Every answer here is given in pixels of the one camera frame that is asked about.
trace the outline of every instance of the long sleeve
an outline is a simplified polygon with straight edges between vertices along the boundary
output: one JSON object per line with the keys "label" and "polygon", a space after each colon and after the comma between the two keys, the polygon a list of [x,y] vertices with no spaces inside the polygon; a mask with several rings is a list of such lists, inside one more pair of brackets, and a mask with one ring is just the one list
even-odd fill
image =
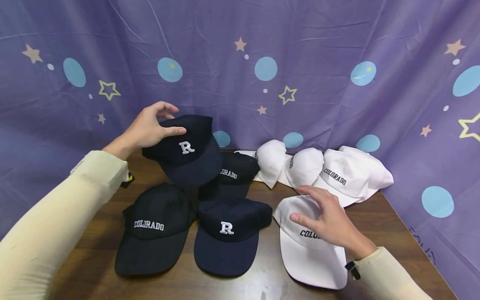
{"label": "long sleeve", "polygon": [[87,154],[0,242],[0,299],[45,299],[88,223],[127,178],[127,162]]}
{"label": "long sleeve", "polygon": [[432,300],[384,247],[354,262],[371,295],[378,300]]}

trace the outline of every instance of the blue circle print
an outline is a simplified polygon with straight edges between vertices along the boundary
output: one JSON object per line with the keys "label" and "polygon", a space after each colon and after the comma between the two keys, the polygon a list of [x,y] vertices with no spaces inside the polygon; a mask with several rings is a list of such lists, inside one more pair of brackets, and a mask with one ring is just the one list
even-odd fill
{"label": "blue circle print", "polygon": [[219,130],[213,133],[213,136],[216,139],[216,142],[220,148],[227,147],[230,145],[230,136],[223,130]]}
{"label": "blue circle print", "polygon": [[272,80],[276,76],[277,71],[278,67],[275,59],[269,56],[260,58],[255,64],[255,75],[261,81]]}
{"label": "blue circle print", "polygon": [[287,148],[296,148],[303,143],[303,136],[298,132],[290,132],[283,138],[283,143]]}
{"label": "blue circle print", "polygon": [[183,76],[183,70],[176,60],[164,57],[158,61],[158,74],[168,81],[177,82]]}
{"label": "blue circle print", "polygon": [[377,66],[371,61],[362,61],[353,68],[350,74],[350,80],[359,86],[364,86],[372,82],[377,74]]}
{"label": "blue circle print", "polygon": [[63,72],[71,84],[77,87],[85,86],[87,79],[82,66],[74,59],[67,58],[63,61]]}
{"label": "blue circle print", "polygon": [[367,134],[362,137],[356,147],[363,152],[373,152],[380,148],[380,139],[374,134]]}
{"label": "blue circle print", "polygon": [[470,94],[480,86],[480,66],[473,66],[463,71],[453,84],[453,95],[461,97]]}
{"label": "blue circle print", "polygon": [[429,186],[421,195],[423,208],[430,215],[445,218],[452,214],[455,204],[452,195],[439,186]]}

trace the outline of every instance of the star print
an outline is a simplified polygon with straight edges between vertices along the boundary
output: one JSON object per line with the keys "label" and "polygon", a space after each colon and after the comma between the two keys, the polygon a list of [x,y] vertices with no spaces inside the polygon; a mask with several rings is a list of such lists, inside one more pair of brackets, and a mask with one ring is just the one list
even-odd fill
{"label": "star print", "polygon": [[424,137],[427,137],[427,134],[432,131],[430,129],[430,124],[427,125],[427,127],[422,127],[420,135],[423,135]]}
{"label": "star print", "polygon": [[478,135],[477,133],[467,133],[469,131],[469,127],[467,124],[473,124],[475,123],[476,121],[480,120],[480,112],[478,113],[478,115],[476,115],[473,119],[470,119],[470,120],[458,120],[458,123],[460,123],[460,125],[462,126],[463,128],[463,131],[461,132],[459,138],[463,139],[463,138],[466,138],[466,137],[473,137],[475,138],[477,141],[480,142],[480,135]]}
{"label": "star print", "polygon": [[105,124],[105,120],[106,120],[106,118],[103,116],[103,113],[98,114],[98,121],[99,122],[102,122],[102,124]]}
{"label": "star print", "polygon": [[38,49],[33,49],[30,47],[28,44],[25,44],[27,46],[27,50],[23,51],[22,53],[30,58],[32,63],[36,63],[37,61],[43,61],[40,58],[40,50]]}
{"label": "star print", "polygon": [[261,115],[266,115],[267,114],[267,108],[264,108],[263,106],[260,105],[260,108],[257,109],[257,111],[261,114]]}
{"label": "star print", "polygon": [[[112,82],[112,83],[106,83],[106,82],[103,82],[101,80],[99,80],[98,82],[100,82],[100,92],[98,92],[100,95],[104,95],[105,97],[107,97],[107,99],[109,101],[112,100],[112,97],[113,96],[121,96],[120,93],[117,91],[116,89],[116,86],[117,84],[115,82]],[[105,86],[111,86],[112,87],[112,90],[113,90],[113,93],[110,93],[110,94],[107,94],[105,93],[103,90],[105,89]]]}
{"label": "star print", "polygon": [[[291,92],[292,95],[290,96],[290,98],[285,99],[285,94],[287,92]],[[283,100],[283,105],[285,105],[289,101],[295,102],[295,96],[294,95],[295,95],[296,92],[297,92],[296,88],[290,89],[288,86],[285,86],[285,91],[283,93],[281,93],[280,95],[278,95],[278,97],[280,97],[280,99]]]}
{"label": "star print", "polygon": [[464,45],[461,44],[461,41],[462,41],[462,40],[460,39],[460,40],[456,41],[454,44],[447,44],[448,49],[447,49],[447,51],[445,52],[445,54],[452,53],[454,56],[456,56],[457,53],[458,53],[461,49],[463,49],[463,48],[466,47],[466,46],[464,46]]}
{"label": "star print", "polygon": [[242,50],[243,52],[245,52],[245,45],[247,45],[247,43],[244,43],[242,40],[241,40],[241,37],[238,41],[234,42],[235,45],[237,45],[237,51],[238,50]]}

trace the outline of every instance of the right hand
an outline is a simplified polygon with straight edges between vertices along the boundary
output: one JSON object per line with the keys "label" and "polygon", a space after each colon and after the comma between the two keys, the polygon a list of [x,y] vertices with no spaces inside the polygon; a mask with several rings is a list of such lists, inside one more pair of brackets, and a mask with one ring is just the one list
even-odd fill
{"label": "right hand", "polygon": [[310,185],[300,186],[297,192],[310,195],[319,204],[323,213],[318,220],[294,213],[290,215],[290,220],[313,230],[326,242],[346,248],[356,260],[367,257],[377,250],[377,246],[353,225],[335,195]]}

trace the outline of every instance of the navy blue baseball cap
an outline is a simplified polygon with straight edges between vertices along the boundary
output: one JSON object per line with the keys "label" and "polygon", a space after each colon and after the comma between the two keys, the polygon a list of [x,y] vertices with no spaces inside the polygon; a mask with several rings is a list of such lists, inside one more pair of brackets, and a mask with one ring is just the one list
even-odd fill
{"label": "navy blue baseball cap", "polygon": [[184,115],[160,123],[162,127],[185,127],[184,135],[169,136],[142,149],[142,155],[157,161],[173,183],[199,187],[222,170],[220,147],[212,134],[212,118]]}
{"label": "navy blue baseball cap", "polygon": [[222,152],[222,156],[222,171],[198,189],[198,200],[247,196],[253,178],[260,171],[257,160],[249,155],[233,152]]}
{"label": "navy blue baseball cap", "polygon": [[178,186],[162,183],[143,192],[123,211],[125,232],[115,258],[118,275],[150,275],[178,260],[196,217]]}
{"label": "navy blue baseball cap", "polygon": [[268,204],[239,197],[199,202],[193,249],[197,266],[225,277],[247,272],[257,253],[259,231],[272,222],[272,211]]}

